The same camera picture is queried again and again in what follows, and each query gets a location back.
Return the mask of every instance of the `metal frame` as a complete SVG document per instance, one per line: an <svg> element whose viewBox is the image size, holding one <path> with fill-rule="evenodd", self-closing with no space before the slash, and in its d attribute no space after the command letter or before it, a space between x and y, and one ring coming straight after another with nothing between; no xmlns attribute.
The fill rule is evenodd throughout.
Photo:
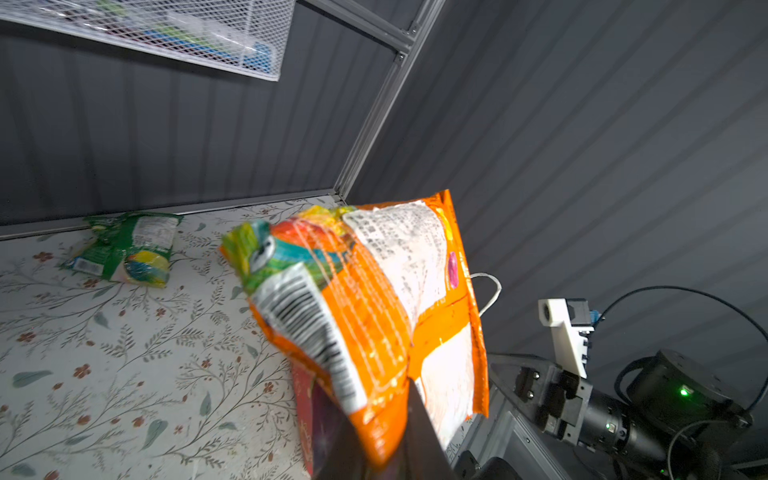
<svg viewBox="0 0 768 480"><path fill-rule="evenodd" d="M488 418L475 416L452 466L465 450L469 450L478 463L484 465L491 457L504 458L512 444L518 452L527 454L512 465L522 478L571 480L568 471L541 442L536 428L520 415L493 382L490 390Z"/></svg>
<svg viewBox="0 0 768 480"><path fill-rule="evenodd" d="M398 52L408 54L414 38L353 0L304 0L342 22L364 31Z"/></svg>
<svg viewBox="0 0 768 480"><path fill-rule="evenodd" d="M250 207L252 205L282 202L285 200L321 197L323 195L335 196L336 191L332 189L309 190L305 192L296 192L294 194L265 195L262 197L240 198L239 200L221 200L217 202L206 202L204 204L189 204L177 205L176 207L153 208L146 211L161 212L164 214L189 215L211 212L215 210L226 210L228 208ZM34 235L45 235L48 233L68 232L70 230L84 230L86 228L88 228L88 224L83 221L83 217L63 218L60 220L46 220L42 222L15 223L12 225L0 226L0 240L33 237Z"/></svg>
<svg viewBox="0 0 768 480"><path fill-rule="evenodd" d="M354 185L362 165L365 163L374 142L376 142L376 138L379 136L379 132L381 132L384 122L397 100L398 94L402 90L402 86L411 73L411 69L424 47L429 32L435 26L435 22L445 2L446 0L425 0L422 3L422 7L419 9L419 13L416 15L416 19L413 21L409 31L410 34L415 36L411 51L409 54L402 51L397 54L334 185L336 191L339 192L339 195L344 200L346 200L347 195L352 190L352 185Z"/></svg>

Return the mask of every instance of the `floral tablecloth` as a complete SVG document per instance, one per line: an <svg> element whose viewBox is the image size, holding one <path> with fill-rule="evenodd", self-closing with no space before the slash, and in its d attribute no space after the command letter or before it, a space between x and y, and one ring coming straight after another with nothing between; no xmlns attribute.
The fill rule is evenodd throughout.
<svg viewBox="0 0 768 480"><path fill-rule="evenodd" d="M163 290L60 270L91 235L0 243L0 478L306 478L290 366L220 236L331 197L187 215Z"/></svg>

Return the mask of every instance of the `white wire shelf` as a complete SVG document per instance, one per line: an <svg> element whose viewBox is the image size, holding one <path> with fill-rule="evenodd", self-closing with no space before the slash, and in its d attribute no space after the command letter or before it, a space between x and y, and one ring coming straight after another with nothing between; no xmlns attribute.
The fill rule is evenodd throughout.
<svg viewBox="0 0 768 480"><path fill-rule="evenodd" d="M0 0L0 18L277 81L295 0Z"/></svg>

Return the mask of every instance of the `plastic packaging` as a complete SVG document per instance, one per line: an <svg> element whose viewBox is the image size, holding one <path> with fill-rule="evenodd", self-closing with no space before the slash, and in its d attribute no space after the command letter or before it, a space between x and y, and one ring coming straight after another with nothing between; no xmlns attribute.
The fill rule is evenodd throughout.
<svg viewBox="0 0 768 480"><path fill-rule="evenodd" d="M165 287L170 248L182 218L154 212L86 217L96 241L62 266L114 282Z"/></svg>
<svg viewBox="0 0 768 480"><path fill-rule="evenodd" d="M401 204L312 207L223 238L266 337L318 377L383 467L415 381L445 447L488 414L475 294L448 191Z"/></svg>

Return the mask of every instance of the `white cable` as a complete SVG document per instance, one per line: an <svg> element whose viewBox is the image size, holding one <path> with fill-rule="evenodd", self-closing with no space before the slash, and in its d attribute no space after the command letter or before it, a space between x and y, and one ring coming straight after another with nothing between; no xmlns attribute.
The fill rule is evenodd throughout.
<svg viewBox="0 0 768 480"><path fill-rule="evenodd" d="M487 309L491 308L491 305L496 303L496 300L498 299L499 294L502 292L502 283L498 281L498 278L491 275L490 273L477 272L470 275L469 278L475 278L476 276L486 276L489 279L493 280L493 283L496 284L496 293L493 294L493 296L488 301L488 303L486 303L485 306L482 307L482 309L480 310L480 316L482 316L482 314L485 313Z"/></svg>

